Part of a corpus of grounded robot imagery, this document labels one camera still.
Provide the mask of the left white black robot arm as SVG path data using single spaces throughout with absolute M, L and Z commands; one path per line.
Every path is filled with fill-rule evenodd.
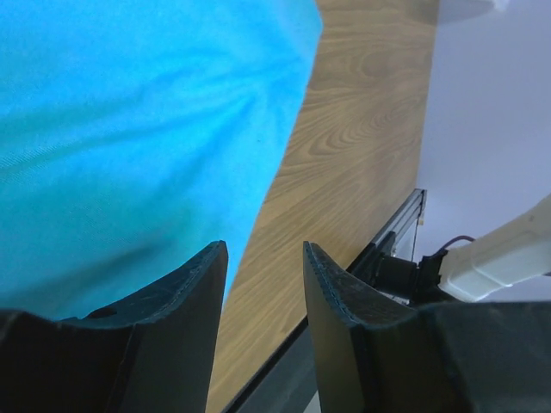
M 201 412 L 226 278 L 211 243 L 104 317 L 63 325 L 57 412 Z M 489 303 L 550 270 L 550 201 L 420 263 L 340 268 L 303 248 L 315 375 L 324 412 L 547 412 L 550 304 Z

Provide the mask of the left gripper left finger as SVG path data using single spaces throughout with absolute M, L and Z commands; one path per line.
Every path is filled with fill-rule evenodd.
M 203 412 L 226 284 L 210 243 L 139 291 L 63 324 L 86 340 L 57 412 Z

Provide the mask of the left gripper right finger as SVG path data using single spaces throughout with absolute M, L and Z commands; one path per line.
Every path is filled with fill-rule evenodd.
M 393 343 L 418 312 L 357 279 L 316 243 L 303 245 L 303 279 L 322 411 L 418 411 L 418 379 Z

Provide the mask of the turquoise t shirt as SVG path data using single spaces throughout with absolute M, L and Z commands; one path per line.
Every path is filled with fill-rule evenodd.
M 2 307 L 86 317 L 218 240 L 233 282 L 321 33 L 313 1 L 2 2 Z

